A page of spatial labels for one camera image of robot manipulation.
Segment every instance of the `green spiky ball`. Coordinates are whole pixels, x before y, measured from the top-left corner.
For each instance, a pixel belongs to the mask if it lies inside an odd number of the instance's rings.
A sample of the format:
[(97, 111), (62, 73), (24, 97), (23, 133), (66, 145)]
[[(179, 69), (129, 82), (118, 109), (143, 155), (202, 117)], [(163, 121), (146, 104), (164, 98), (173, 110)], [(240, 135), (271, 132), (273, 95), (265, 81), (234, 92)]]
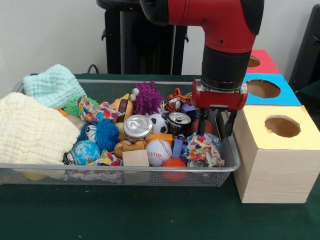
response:
[[(79, 117), (80, 116), (80, 110), (77, 106), (77, 101), (79, 100), (79, 97), (75, 97), (74, 99), (70, 100), (69, 102), (67, 102), (64, 106), (64, 111), (66, 112), (66, 114), (70, 115), (70, 116), (74, 116), (74, 117)], [(97, 108), (99, 106), (99, 103), (88, 97), (88, 102), (93, 104), (93, 106), (95, 108)]]

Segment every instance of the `circular hole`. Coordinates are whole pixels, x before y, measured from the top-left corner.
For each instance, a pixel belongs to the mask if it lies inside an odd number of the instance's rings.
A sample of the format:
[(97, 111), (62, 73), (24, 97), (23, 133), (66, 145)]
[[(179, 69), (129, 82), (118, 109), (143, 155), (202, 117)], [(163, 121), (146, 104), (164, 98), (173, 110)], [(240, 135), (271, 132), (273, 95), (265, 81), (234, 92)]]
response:
[(300, 132), (300, 125), (287, 116), (270, 116), (264, 122), (265, 127), (280, 137), (292, 138)]
[(246, 85), (248, 86), (249, 93), (263, 99), (276, 98), (281, 93), (281, 90), (277, 85), (262, 79), (250, 80)]
[(248, 68), (255, 68), (255, 67), (260, 66), (260, 64), (261, 64), (261, 62), (258, 58), (254, 57), (254, 56), (250, 56)]

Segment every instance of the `wire basket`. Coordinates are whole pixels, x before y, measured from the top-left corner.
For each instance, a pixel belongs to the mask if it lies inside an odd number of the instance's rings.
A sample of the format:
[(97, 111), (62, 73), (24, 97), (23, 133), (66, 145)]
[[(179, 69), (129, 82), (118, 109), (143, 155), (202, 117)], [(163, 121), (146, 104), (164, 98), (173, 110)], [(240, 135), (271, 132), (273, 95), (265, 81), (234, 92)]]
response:
[[(84, 91), (98, 102), (112, 103), (130, 93), (138, 81), (78, 80)], [(192, 82), (156, 81), (162, 96), (169, 96), (176, 88), (190, 93)], [(13, 90), (24, 93), (20, 82)], [(213, 123), (215, 135), (220, 136), (227, 120), (225, 113), (210, 111), (207, 120)], [(0, 164), (0, 184), (45, 185), (134, 185), (134, 186), (196, 186), (221, 187), (229, 174), (240, 166), (240, 156), (233, 136), (222, 141), (221, 157), (224, 167), (124, 167), (83, 165)]]

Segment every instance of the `soccer ball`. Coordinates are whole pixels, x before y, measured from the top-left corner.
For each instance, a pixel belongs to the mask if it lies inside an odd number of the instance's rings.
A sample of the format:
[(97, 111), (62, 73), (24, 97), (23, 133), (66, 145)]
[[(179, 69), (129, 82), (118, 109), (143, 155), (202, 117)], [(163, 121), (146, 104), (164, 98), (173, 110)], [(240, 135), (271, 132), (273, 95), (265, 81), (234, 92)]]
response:
[(154, 134), (166, 134), (168, 133), (168, 125), (166, 123), (166, 117), (160, 113), (150, 115), (148, 118), (153, 122)]

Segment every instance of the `tiger plush toy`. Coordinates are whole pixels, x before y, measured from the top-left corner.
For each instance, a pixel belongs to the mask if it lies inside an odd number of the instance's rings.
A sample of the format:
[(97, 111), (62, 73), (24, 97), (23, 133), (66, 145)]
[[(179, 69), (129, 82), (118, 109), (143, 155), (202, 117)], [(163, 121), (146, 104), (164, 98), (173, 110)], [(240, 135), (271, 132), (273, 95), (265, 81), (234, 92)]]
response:
[(192, 96), (184, 96), (181, 90), (176, 88), (173, 95), (169, 96), (169, 101), (165, 104), (164, 109), (170, 113), (180, 112), (183, 104), (192, 104)]

